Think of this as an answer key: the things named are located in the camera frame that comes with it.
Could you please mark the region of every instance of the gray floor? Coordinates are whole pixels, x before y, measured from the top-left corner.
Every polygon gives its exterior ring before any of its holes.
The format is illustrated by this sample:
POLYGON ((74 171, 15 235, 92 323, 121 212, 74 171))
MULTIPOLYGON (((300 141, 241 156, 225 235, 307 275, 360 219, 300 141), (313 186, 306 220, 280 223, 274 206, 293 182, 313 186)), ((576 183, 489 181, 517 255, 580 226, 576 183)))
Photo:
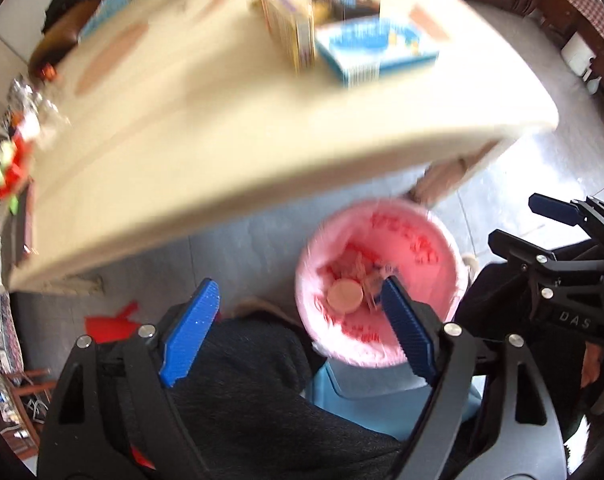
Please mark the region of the gray floor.
MULTIPOLYGON (((536 191, 566 200, 586 194, 604 199, 604 111, 533 19, 522 20, 492 7, 476 8, 529 63, 560 113, 556 132, 521 139, 435 208, 460 251, 474 252, 486 263, 493 259, 487 235, 495 228, 549 248, 584 238, 579 229, 533 215, 527 199, 536 191)), ((477 76, 482 76, 481 57, 477 76)), ((207 276, 219 282, 223 308, 255 295, 294 311, 295 264, 319 222, 355 200, 405 191, 420 171, 390 174, 289 203, 99 269, 105 298, 18 294, 15 311, 26 364, 51 367, 57 374, 75 338, 83 333, 84 316, 113 314, 137 300, 140 312, 135 319, 152 322, 167 307, 186 300, 207 276)))

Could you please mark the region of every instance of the wooden table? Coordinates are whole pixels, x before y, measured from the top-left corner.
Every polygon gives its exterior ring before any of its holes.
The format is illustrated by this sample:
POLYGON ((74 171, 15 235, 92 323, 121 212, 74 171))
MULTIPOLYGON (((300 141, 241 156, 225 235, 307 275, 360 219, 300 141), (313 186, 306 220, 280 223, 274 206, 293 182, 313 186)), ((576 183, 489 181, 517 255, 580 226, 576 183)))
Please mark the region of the wooden table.
POLYGON ((63 290, 64 276, 215 222, 452 160, 414 190, 432 201, 557 126, 536 76, 461 0, 382 0, 448 41, 434 64, 353 89, 321 61, 296 76, 248 1, 136 0, 61 63, 72 127, 36 155, 38 254, 11 289, 63 290))

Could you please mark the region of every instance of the metal screw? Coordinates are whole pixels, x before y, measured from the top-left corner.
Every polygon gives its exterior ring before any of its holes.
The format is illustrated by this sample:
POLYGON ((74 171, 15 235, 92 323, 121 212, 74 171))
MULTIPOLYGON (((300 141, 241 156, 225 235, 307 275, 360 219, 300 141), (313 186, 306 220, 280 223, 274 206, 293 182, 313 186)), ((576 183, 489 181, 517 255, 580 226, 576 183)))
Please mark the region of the metal screw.
POLYGON ((153 337, 155 335, 155 327, 153 325, 142 325, 137 330, 137 335, 145 339, 153 337))
POLYGON ((462 333, 462 327, 457 323, 446 323, 444 325, 444 332, 450 336, 457 337, 462 333))
POLYGON ((80 335, 75 344, 78 348, 88 348, 92 342, 90 335, 80 335))
POLYGON ((511 334, 509 335, 509 343, 511 343, 515 348, 522 348, 524 346, 524 339, 522 339, 521 335, 511 334))

